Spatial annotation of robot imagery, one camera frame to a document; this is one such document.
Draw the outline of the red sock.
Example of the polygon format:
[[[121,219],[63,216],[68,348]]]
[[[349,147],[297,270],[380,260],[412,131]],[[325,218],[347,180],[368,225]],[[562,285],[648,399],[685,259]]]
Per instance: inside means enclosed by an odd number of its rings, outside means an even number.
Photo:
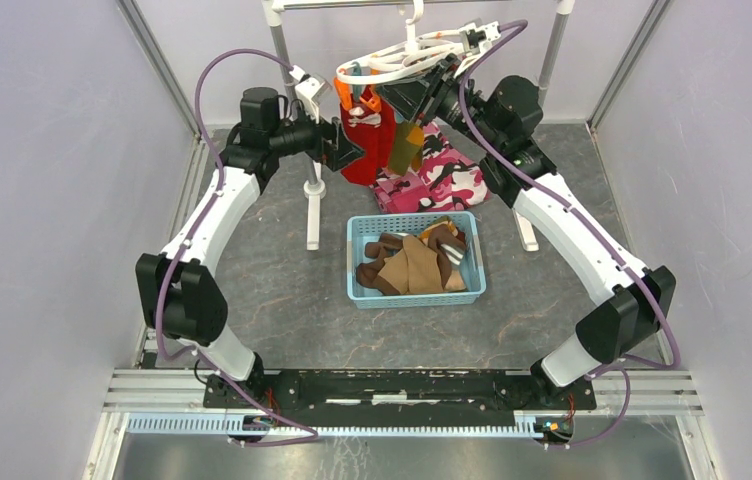
[[[396,131],[394,111],[386,103],[381,103],[379,112],[357,105],[342,109],[341,121],[347,137],[364,151],[341,173],[352,184],[369,186],[387,166]]]

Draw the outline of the white round clip hanger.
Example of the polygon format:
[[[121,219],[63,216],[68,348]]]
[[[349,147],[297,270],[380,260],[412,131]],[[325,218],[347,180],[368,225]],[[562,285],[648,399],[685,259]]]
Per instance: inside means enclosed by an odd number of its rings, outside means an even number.
[[[368,53],[339,65],[333,78],[340,108],[350,110],[357,105],[375,112],[386,103],[376,94],[379,84],[424,76],[439,62],[458,64],[462,59],[462,43],[456,29],[436,30],[419,34],[416,26],[424,13],[423,3],[415,1],[414,14],[405,20],[405,39],[397,44]]]

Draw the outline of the striped olive cream sock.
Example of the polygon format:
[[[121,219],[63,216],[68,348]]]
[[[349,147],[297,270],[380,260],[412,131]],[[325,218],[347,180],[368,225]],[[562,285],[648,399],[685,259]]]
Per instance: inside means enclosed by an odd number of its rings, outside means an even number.
[[[457,228],[452,219],[448,216],[441,216],[426,226],[423,231],[417,235],[417,238],[423,242],[427,242],[432,232],[441,226],[444,226],[453,236],[457,235]]]

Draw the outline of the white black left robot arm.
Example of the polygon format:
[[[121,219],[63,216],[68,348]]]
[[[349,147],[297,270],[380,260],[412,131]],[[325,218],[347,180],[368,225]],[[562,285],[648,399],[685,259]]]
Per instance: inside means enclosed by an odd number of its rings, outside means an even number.
[[[228,305],[214,279],[223,249],[281,158],[305,153],[314,167],[337,171],[363,154],[338,119],[320,115],[321,87],[300,84],[295,92],[294,100],[269,87],[243,93],[241,120],[228,135],[208,190],[162,251],[141,255],[135,266],[146,325],[196,349],[228,375],[228,394],[247,408],[264,399],[266,381],[253,372],[258,356],[227,324]]]

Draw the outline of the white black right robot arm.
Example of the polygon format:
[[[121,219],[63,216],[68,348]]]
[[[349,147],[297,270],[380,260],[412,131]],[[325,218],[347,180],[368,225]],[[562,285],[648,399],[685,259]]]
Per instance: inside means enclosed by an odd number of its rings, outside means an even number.
[[[542,233],[594,303],[574,333],[532,366],[529,392],[537,405],[558,406],[575,381],[610,370],[667,329],[675,276],[665,266],[647,267],[576,199],[532,137],[543,116],[532,81],[510,75],[483,96],[469,76],[442,61],[375,92],[402,118],[421,125],[440,120],[483,148],[489,190]]]

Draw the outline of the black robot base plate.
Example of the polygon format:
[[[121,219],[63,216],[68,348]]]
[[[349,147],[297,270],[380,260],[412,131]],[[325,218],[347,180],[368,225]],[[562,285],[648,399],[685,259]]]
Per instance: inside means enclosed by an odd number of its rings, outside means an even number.
[[[504,369],[282,369],[239,389],[210,375],[203,405],[248,409],[244,393],[282,416],[283,425],[313,429],[511,426],[518,412],[570,414],[597,406],[586,380],[548,387],[528,371]]]

